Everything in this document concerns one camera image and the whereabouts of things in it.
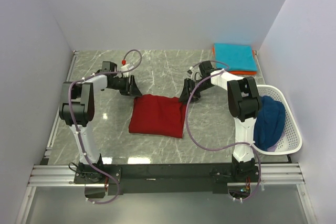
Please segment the red t shirt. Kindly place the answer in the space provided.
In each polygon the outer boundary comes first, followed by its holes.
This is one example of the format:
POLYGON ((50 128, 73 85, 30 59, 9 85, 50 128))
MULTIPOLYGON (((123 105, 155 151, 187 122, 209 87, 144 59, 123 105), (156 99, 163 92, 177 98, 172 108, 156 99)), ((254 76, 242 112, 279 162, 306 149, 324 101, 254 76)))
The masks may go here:
POLYGON ((182 138, 186 104, 177 97, 146 94, 133 100, 129 133, 182 138))

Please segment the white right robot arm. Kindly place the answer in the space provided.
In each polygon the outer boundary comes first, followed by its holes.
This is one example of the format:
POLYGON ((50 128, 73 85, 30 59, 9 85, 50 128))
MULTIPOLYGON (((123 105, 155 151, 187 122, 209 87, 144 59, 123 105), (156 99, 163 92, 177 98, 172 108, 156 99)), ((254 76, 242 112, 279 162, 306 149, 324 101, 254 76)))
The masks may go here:
POLYGON ((184 79, 184 86, 179 101, 186 105, 201 98, 201 92, 214 86, 227 92, 228 108, 235 122, 235 143, 213 148, 220 151, 234 147, 230 175, 235 181, 243 181, 255 166, 254 127, 262 108, 261 98, 256 81, 253 77, 240 77, 225 68, 214 68, 212 61, 202 61, 189 68, 188 77, 184 79))

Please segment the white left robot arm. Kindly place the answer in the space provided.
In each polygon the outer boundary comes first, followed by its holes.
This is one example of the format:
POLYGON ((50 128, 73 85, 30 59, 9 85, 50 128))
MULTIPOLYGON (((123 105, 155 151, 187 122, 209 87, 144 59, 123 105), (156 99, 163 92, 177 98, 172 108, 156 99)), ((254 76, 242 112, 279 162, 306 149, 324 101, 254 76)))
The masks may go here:
POLYGON ((79 151, 76 175, 99 183, 104 179, 105 170, 102 156, 94 139, 91 121, 95 114, 95 94, 105 89, 118 90, 121 95, 140 97, 135 77, 130 74, 137 66, 122 60, 120 70, 117 64, 104 61, 102 68, 89 77, 77 82, 64 82, 59 102, 59 117, 69 126, 79 151))

